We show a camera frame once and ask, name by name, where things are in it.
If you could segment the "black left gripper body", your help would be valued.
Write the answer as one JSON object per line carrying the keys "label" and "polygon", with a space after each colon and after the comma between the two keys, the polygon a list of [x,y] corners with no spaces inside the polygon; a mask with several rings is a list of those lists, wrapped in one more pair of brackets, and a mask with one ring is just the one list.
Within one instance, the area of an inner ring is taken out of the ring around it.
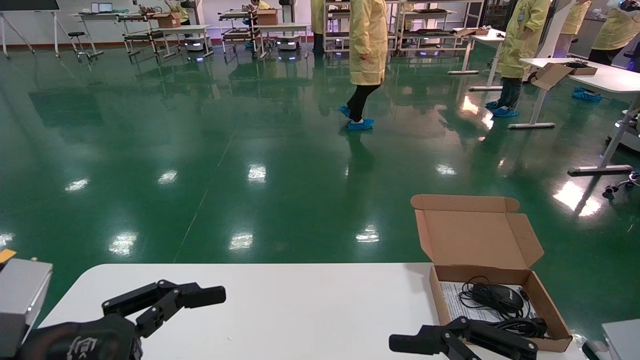
{"label": "black left gripper body", "polygon": [[88,322],[64,322],[30,332],[16,360],[140,360],[137,326],[116,314]]}

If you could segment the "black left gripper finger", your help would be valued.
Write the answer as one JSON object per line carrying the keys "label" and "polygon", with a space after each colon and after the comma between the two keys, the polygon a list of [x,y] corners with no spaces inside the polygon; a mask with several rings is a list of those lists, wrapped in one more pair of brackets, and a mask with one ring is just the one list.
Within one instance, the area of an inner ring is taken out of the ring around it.
{"label": "black left gripper finger", "polygon": [[102,304],[103,314],[123,318],[142,312],[135,319],[135,330],[148,338],[179,310],[220,305],[227,299],[222,285],[200,287],[196,282],[176,284],[162,279],[126,292]]}

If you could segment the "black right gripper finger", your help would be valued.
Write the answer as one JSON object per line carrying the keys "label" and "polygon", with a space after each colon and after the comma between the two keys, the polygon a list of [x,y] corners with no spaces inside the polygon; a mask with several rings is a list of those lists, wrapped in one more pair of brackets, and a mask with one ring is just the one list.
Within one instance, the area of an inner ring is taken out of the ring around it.
{"label": "black right gripper finger", "polygon": [[480,356],[468,344],[509,360],[535,360],[538,354],[535,342],[464,316],[446,325],[423,325],[416,335],[394,333],[389,337],[389,349],[394,353],[443,354],[449,360],[479,360]]}

